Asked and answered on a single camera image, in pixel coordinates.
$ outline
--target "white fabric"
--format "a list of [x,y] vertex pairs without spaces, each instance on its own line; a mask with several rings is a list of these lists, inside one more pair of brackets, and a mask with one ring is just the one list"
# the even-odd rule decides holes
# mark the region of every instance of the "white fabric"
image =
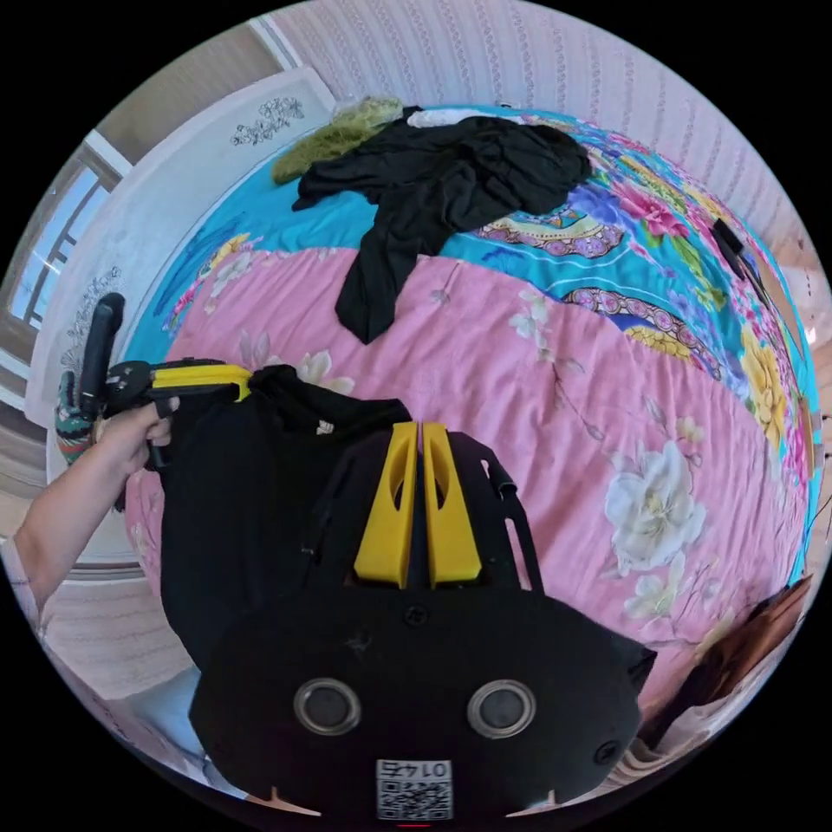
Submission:
[[[412,113],[407,119],[407,123],[411,127],[442,127],[449,124],[458,124],[463,119],[470,119],[476,115],[492,115],[485,114],[481,110],[470,109],[449,109],[449,110],[419,110]],[[515,124],[523,124],[523,119],[519,115],[511,115],[500,113],[496,116],[499,119],[506,121],[513,121]]]

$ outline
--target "glove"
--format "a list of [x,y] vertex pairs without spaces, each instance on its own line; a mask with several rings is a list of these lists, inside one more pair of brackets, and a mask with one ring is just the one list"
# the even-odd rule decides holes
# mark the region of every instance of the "glove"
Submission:
[[61,377],[55,408],[55,433],[67,465],[72,465],[93,444],[94,422],[81,415],[75,398],[75,373]]

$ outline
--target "printed number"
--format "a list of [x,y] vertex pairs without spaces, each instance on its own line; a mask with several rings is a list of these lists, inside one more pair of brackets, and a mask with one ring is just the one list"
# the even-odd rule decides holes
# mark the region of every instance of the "printed number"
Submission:
[[448,766],[442,762],[436,763],[403,763],[395,760],[384,760],[381,763],[381,775],[405,780],[441,780],[448,777]]

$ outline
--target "pink bedsheet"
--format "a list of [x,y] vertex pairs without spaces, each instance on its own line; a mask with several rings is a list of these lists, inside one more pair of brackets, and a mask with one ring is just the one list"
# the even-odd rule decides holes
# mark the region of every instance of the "pink bedsheet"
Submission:
[[[609,319],[444,257],[420,260],[395,324],[363,346],[334,312],[354,255],[231,254],[169,359],[288,362],[490,445],[519,487],[547,593],[658,651],[640,701],[654,712],[785,584],[800,543],[805,505],[785,493],[754,417]],[[155,474],[131,479],[127,526],[157,592],[163,507]]]

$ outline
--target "green fabric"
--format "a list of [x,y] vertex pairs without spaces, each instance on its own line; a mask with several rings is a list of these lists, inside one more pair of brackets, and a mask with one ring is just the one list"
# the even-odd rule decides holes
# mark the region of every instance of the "green fabric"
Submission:
[[298,179],[313,163],[338,159],[401,115],[401,101],[396,98],[365,98],[335,114],[330,124],[301,139],[276,159],[271,177],[276,185]]

